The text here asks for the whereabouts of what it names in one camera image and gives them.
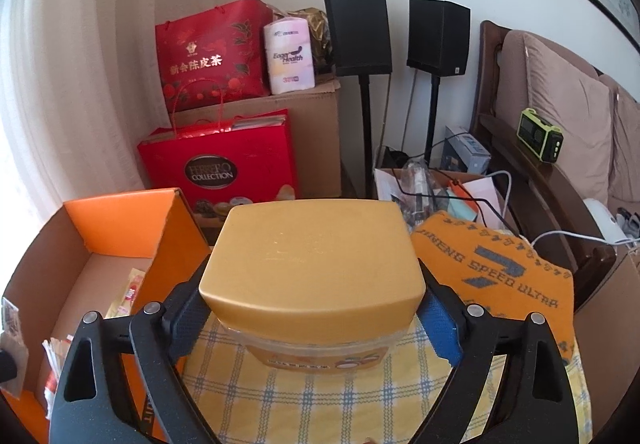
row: metal screw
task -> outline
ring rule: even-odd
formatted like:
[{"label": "metal screw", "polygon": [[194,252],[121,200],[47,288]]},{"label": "metal screw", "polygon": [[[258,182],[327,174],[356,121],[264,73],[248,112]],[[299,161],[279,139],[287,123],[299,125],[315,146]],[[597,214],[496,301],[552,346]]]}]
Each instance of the metal screw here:
[{"label": "metal screw", "polygon": [[532,312],[531,321],[533,321],[536,325],[544,325],[546,319],[545,316],[543,316],[540,312]]},{"label": "metal screw", "polygon": [[160,310],[160,303],[157,301],[152,301],[151,303],[147,303],[143,308],[145,314],[155,314]]},{"label": "metal screw", "polygon": [[87,312],[84,316],[82,316],[82,321],[87,325],[90,325],[98,318],[98,313],[94,310],[91,312]]},{"label": "metal screw", "polygon": [[484,314],[484,309],[480,305],[476,304],[469,305],[466,308],[466,311],[469,312],[469,315],[473,316],[474,318],[479,318]]}]

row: white curtain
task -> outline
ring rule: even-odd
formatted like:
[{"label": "white curtain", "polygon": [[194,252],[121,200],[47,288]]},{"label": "white curtain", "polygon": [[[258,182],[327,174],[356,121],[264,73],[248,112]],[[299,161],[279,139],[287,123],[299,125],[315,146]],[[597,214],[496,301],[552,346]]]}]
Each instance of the white curtain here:
[{"label": "white curtain", "polygon": [[154,25],[214,0],[0,0],[0,291],[63,201],[144,187]]}]

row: blue gripper pad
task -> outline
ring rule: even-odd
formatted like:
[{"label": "blue gripper pad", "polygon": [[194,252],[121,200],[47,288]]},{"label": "blue gripper pad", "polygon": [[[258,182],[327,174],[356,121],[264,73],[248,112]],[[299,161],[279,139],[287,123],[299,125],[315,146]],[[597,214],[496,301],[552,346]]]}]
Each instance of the blue gripper pad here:
[{"label": "blue gripper pad", "polygon": [[462,359],[458,329],[435,295],[429,290],[427,290],[427,294],[428,300],[420,305],[416,315],[420,319],[422,328],[424,328],[436,355],[449,361],[451,366],[458,366],[460,359]]}]

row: red gift bag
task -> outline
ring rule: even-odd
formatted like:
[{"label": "red gift bag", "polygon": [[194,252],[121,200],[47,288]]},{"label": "red gift bag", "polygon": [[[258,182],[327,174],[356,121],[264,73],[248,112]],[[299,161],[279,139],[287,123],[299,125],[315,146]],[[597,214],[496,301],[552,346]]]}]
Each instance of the red gift bag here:
[{"label": "red gift bag", "polygon": [[236,205],[298,195],[286,109],[160,128],[138,151],[153,186],[182,189],[203,227],[217,227]]},{"label": "red gift bag", "polygon": [[[156,25],[167,110],[270,94],[262,29],[272,21],[262,1],[238,0]],[[211,80],[189,84],[203,78]]]}]

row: orange towel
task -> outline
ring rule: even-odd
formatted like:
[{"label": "orange towel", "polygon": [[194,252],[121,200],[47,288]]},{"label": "orange towel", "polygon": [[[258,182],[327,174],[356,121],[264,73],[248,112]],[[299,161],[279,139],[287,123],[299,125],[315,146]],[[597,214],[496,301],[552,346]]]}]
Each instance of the orange towel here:
[{"label": "orange towel", "polygon": [[478,303],[493,316],[547,319],[565,362],[574,353],[572,274],[538,256],[516,236],[457,220],[439,211],[412,234],[415,252],[443,285],[466,304]]}]

